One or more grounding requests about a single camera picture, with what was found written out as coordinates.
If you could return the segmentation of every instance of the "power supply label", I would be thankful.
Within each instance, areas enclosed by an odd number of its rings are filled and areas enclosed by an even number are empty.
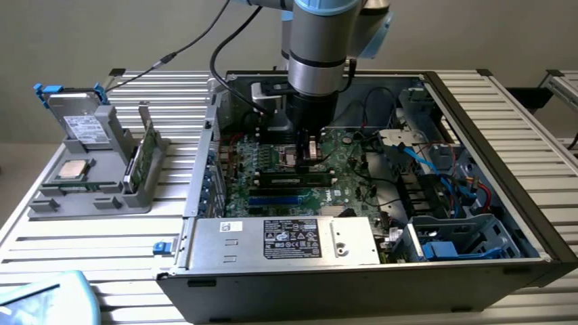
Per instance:
[[[321,257],[316,219],[264,220],[262,255],[267,259]]]

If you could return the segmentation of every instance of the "blue object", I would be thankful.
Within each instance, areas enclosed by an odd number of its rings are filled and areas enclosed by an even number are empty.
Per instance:
[[[456,261],[461,259],[497,259],[501,248],[495,247],[484,253],[459,255],[452,242],[427,242],[421,246],[423,256],[428,261]]]
[[[0,295],[0,324],[100,324],[98,301],[81,271]]]
[[[472,198],[472,199],[477,198],[477,195],[475,193],[471,193],[469,190],[468,190],[468,188],[464,187],[463,185],[459,186],[459,192],[463,195],[465,195],[467,198]]]
[[[101,87],[101,85],[98,83],[94,84],[93,90],[100,97],[100,103],[104,105],[108,105],[109,102],[108,102],[108,97],[106,97],[106,91],[104,90],[104,88]]]
[[[172,243],[170,242],[157,242],[154,246],[152,247],[152,254],[153,255],[170,255],[170,248]]]
[[[421,246],[423,256],[428,261],[456,259],[457,252],[452,242],[428,242]]]
[[[61,85],[49,85],[44,87],[44,93],[60,93],[64,87]]]
[[[280,21],[281,22],[288,22],[288,21],[291,21],[292,20],[292,12],[289,12],[289,11],[287,11],[287,10],[283,10],[281,12],[280,12]]]
[[[371,41],[367,43],[361,54],[359,54],[359,57],[361,59],[375,59],[375,56],[377,55],[379,48],[383,45],[383,41],[387,36],[387,32],[389,31],[389,25],[391,25],[391,19],[393,17],[393,13],[389,12],[385,15],[385,19],[383,22],[381,27],[379,27],[377,31],[375,32],[375,35],[371,38]]]
[[[50,108],[50,106],[48,105],[46,100],[44,99],[44,95],[42,95],[42,84],[41,84],[41,83],[37,83],[37,84],[33,86],[33,89],[34,89],[36,97],[40,99],[40,103],[42,103],[42,106],[44,106],[45,108]]]
[[[299,8],[317,16],[335,16],[349,10],[359,0],[295,0]]]
[[[297,196],[287,196],[280,198],[249,198],[249,205],[297,205],[300,199]]]
[[[409,147],[403,147],[403,152],[405,152],[416,161],[419,161],[420,163],[423,163],[424,165],[427,165],[431,170],[433,171],[435,175],[439,175],[439,171],[436,170],[436,167],[433,166],[433,164],[431,162],[428,162],[425,159],[423,159],[421,157],[417,156],[417,154],[413,152],[413,150],[409,149]],[[451,184],[448,183],[447,179],[440,177],[440,181],[444,187],[447,187],[448,191],[449,191],[449,195],[453,195],[453,189]],[[459,213],[459,205],[455,202],[453,205],[453,218],[457,217],[457,213]]]

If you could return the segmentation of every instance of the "green circuit board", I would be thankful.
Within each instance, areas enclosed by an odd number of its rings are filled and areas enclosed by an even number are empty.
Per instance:
[[[315,167],[309,167],[311,173],[327,173],[333,171],[336,182],[331,187],[300,188],[297,204],[249,205],[249,191],[257,189],[253,184],[254,172],[292,172],[291,145],[260,145],[250,137],[242,137],[236,143],[236,154],[232,163],[236,167],[236,176],[226,184],[226,217],[265,217],[265,216],[309,216],[325,215],[329,210],[352,208],[357,216],[369,219],[379,218],[379,209],[361,202],[356,197],[355,189],[360,187],[367,191],[367,181],[359,177],[347,164],[351,151],[355,149],[353,158],[359,159],[360,149],[355,145],[353,134],[344,130],[333,129],[321,137],[320,151],[327,157]]]

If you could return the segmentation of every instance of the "capacitor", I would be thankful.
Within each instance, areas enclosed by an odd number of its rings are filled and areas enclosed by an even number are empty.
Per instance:
[[[347,164],[352,169],[355,169],[355,166],[357,165],[357,160],[353,157],[351,157],[347,159]]]
[[[377,194],[377,187],[373,185],[369,189],[369,197],[375,198],[375,195]]]

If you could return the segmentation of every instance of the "slotted metal surface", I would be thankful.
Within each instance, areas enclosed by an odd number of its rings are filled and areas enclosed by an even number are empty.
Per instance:
[[[578,71],[564,70],[564,71],[562,71],[562,73],[564,74],[566,80],[568,81],[568,83],[578,90]]]
[[[553,95],[578,112],[578,71],[548,70],[540,87],[549,89]]]
[[[124,78],[134,73],[128,72]],[[575,173],[484,77],[475,71],[444,71],[440,77],[578,253]],[[80,269],[92,283],[105,324],[186,324],[152,280],[150,267],[172,264],[170,257],[152,258],[152,244],[180,231],[197,130],[204,117],[206,79],[201,72],[153,72],[110,94],[118,119],[133,133],[142,131],[136,117],[137,103],[148,99],[154,126],[172,140],[153,209],[140,218],[121,215],[30,222],[25,209],[30,191],[0,231],[0,293],[62,270]],[[481,313],[295,323],[537,325],[552,322],[558,325],[578,322],[578,271],[545,288],[519,290]]]

